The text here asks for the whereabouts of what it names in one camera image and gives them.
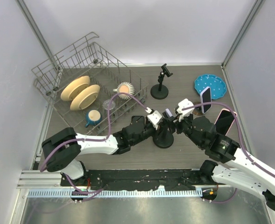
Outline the black phone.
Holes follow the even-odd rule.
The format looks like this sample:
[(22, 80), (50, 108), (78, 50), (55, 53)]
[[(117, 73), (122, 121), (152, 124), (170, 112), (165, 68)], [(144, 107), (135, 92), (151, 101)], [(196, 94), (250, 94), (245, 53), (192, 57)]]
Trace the black phone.
[(134, 115), (131, 117), (130, 126), (143, 129), (144, 125), (145, 125), (145, 117), (144, 116)]

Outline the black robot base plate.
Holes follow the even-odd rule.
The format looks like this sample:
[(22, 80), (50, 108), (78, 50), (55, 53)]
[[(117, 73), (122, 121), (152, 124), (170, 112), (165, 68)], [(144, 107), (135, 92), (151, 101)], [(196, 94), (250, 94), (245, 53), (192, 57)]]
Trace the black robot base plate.
[(212, 178), (192, 169), (89, 170), (73, 183), (77, 187), (112, 191), (155, 191), (161, 185), (166, 191), (179, 191), (216, 184)]

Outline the purple case phone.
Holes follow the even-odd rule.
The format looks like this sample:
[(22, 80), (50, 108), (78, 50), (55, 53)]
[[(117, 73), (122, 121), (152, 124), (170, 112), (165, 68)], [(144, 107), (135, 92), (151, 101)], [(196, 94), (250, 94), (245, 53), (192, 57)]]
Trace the purple case phone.
[(170, 109), (165, 109), (165, 114), (166, 114), (166, 117), (171, 119), (173, 118), (173, 114), (171, 113)]

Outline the black phone stand short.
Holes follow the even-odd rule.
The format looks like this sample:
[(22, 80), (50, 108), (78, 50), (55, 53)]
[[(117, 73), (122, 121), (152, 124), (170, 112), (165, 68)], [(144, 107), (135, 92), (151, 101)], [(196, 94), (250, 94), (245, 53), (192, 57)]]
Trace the black phone stand short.
[(162, 84), (164, 77), (165, 76), (170, 77), (173, 75), (173, 73), (171, 73), (168, 70), (166, 63), (161, 66), (161, 69), (162, 71), (160, 72), (160, 75), (158, 76), (158, 80), (157, 80), (158, 84), (153, 85), (150, 90), (151, 96), (158, 100), (165, 99), (169, 94), (168, 88)]

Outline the black phone stand tall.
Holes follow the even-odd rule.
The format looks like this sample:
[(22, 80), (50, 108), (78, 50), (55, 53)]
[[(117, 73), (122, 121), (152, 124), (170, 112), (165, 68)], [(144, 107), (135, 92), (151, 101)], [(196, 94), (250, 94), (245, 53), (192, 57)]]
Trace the black phone stand tall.
[(174, 143), (174, 137), (169, 128), (169, 122), (163, 120), (153, 136), (153, 143), (159, 148), (169, 148)]

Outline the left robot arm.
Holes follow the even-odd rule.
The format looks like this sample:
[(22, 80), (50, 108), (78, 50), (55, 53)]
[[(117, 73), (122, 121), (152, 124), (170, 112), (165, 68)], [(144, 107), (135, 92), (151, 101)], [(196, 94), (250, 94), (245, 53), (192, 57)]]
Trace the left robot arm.
[(131, 147), (153, 137), (160, 128), (150, 122), (133, 122), (122, 130), (105, 136), (88, 136), (76, 133), (72, 127), (65, 128), (42, 143), (45, 160), (40, 171), (67, 175), (77, 186), (87, 182), (84, 165), (77, 156), (84, 154), (123, 154)]

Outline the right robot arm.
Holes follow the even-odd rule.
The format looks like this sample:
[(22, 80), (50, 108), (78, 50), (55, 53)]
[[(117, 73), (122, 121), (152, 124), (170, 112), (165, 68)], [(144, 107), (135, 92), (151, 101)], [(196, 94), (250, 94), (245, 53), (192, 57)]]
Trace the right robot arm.
[(176, 132), (184, 133), (209, 157), (199, 174), (203, 184), (223, 183), (250, 193), (275, 211), (275, 169), (221, 135), (206, 117), (178, 116)]

